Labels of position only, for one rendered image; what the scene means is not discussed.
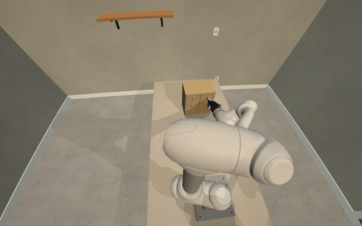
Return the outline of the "small wooden chest of drawers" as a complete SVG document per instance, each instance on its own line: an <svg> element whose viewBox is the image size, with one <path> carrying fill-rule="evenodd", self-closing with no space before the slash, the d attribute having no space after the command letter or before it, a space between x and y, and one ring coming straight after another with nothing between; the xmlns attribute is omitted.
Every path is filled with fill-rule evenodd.
<svg viewBox="0 0 362 226"><path fill-rule="evenodd" d="M185 107L186 107L186 95L196 95L205 94L205 93L215 93L214 86L211 80L203 80L203 81L188 81L182 83L182 107L185 116Z"/></svg>

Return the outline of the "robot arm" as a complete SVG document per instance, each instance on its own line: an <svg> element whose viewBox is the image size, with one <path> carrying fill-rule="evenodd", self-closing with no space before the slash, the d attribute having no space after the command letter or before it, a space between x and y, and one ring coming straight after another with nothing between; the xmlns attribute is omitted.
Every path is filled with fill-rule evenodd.
<svg viewBox="0 0 362 226"><path fill-rule="evenodd" d="M171 182L176 199L202 205L203 210L227 210L232 203L230 188L223 182L204 180L206 175L228 173L268 186L292 178L293 161L284 146L248 129L256 110L256 102L246 100L228 111L216 108L216 121L186 118L168 125L163 150L183 167L183 174Z"/></svg>

